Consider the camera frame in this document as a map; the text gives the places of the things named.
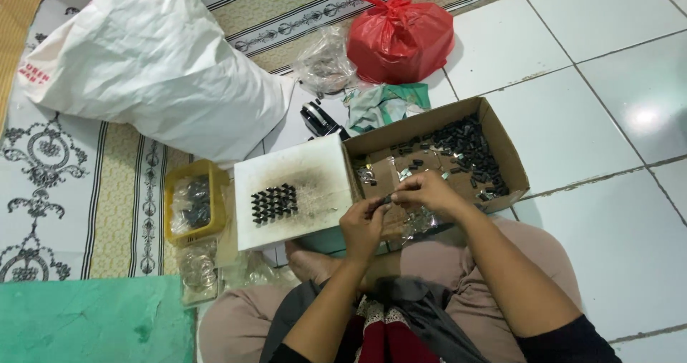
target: red plastic bag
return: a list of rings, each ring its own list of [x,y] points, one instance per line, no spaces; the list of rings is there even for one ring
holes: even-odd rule
[[[453,16],[435,3],[366,0],[374,7],[348,33],[348,58],[358,76],[381,84],[418,82],[446,64],[453,50]]]

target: red fabric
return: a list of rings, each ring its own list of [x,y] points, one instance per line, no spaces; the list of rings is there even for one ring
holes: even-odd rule
[[[353,323],[362,328],[365,318],[354,317],[361,319]],[[402,322],[380,320],[360,332],[364,334],[358,363],[439,363],[439,358]]]
[[[348,58],[358,76],[381,84],[425,79],[446,64],[453,50],[453,17],[435,3],[366,0],[374,7],[348,33]]]

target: white sack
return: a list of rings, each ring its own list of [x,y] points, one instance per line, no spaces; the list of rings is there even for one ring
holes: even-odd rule
[[[229,46],[201,0],[93,0],[19,72],[37,104],[133,124],[224,168],[282,119],[294,85]]]

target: person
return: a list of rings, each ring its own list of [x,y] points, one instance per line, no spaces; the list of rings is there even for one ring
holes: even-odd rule
[[[467,246],[422,241],[374,256],[390,206],[355,203],[339,221],[343,259],[288,243],[301,285],[216,300],[199,329],[204,362],[620,361],[581,312],[550,234],[487,217],[434,171],[402,181],[391,200],[452,220]]]

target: foot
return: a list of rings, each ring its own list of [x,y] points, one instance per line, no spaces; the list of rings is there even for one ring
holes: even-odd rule
[[[313,280],[315,284],[322,284],[341,264],[339,259],[304,250],[293,241],[287,241],[284,246],[288,266],[301,282]]]

